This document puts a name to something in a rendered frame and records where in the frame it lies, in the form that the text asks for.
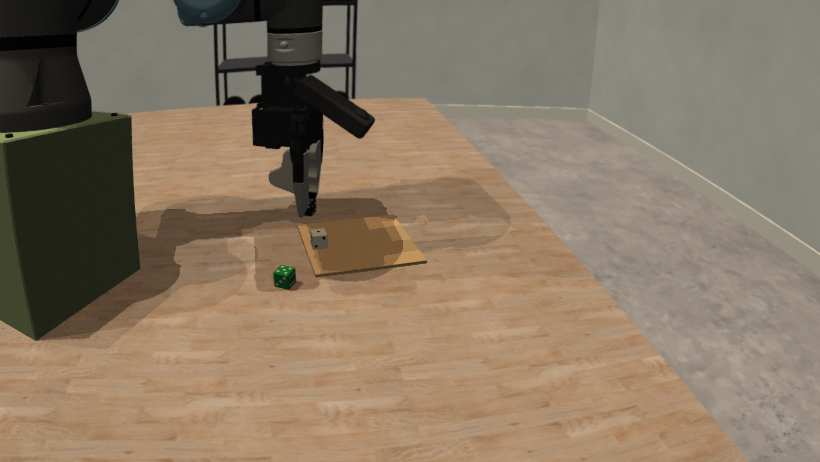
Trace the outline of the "beige and black die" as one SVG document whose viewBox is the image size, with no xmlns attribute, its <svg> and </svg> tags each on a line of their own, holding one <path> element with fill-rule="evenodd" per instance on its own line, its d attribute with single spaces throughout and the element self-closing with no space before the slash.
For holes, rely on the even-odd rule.
<svg viewBox="0 0 820 462">
<path fill-rule="evenodd" d="M 310 230 L 310 243 L 312 249 L 323 249 L 328 247 L 328 238 L 325 228 Z"/>
</svg>

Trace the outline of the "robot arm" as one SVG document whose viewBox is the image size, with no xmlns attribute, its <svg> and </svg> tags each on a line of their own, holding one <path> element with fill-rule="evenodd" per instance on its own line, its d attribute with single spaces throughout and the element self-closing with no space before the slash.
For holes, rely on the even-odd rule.
<svg viewBox="0 0 820 462">
<path fill-rule="evenodd" d="M 104 22 L 118 2 L 0 0 L 0 133 L 62 127 L 92 117 L 77 32 Z M 267 59 L 273 65 L 308 65 L 322 57 L 323 0 L 174 3 L 185 26 L 267 21 Z M 313 75 L 300 80 L 293 94 L 359 139 L 375 122 Z"/>
</svg>

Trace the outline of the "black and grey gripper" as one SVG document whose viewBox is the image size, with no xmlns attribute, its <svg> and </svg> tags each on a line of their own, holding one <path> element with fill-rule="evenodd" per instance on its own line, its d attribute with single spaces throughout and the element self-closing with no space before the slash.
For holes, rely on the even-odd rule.
<svg viewBox="0 0 820 462">
<path fill-rule="evenodd" d="M 318 195 L 324 133 L 323 114 L 293 91 L 305 74 L 319 71 L 320 60 L 298 66 L 271 62 L 256 66 L 256 75 L 261 75 L 262 102 L 252 109 L 253 146 L 290 147 L 283 154 L 282 166 L 269 173 L 269 181 L 295 194 L 299 218 L 304 217 L 309 199 Z"/>
</svg>

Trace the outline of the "green die with white pips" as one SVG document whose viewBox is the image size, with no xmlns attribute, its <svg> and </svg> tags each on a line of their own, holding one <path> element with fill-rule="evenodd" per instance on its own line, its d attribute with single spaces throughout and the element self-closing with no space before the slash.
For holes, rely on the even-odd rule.
<svg viewBox="0 0 820 462">
<path fill-rule="evenodd" d="M 274 272 L 274 286 L 289 290 L 296 283 L 295 268 L 280 265 Z"/>
</svg>

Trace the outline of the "black die with white pips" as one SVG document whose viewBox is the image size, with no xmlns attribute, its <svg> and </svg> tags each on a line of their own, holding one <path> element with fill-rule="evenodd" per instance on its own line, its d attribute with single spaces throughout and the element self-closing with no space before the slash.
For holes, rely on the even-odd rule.
<svg viewBox="0 0 820 462">
<path fill-rule="evenodd" d="M 316 200 L 315 199 L 309 199 L 309 200 L 310 200 L 310 203 L 307 207 L 307 210 L 306 210 L 304 216 L 313 216 L 313 214 L 316 212 Z"/>
</svg>

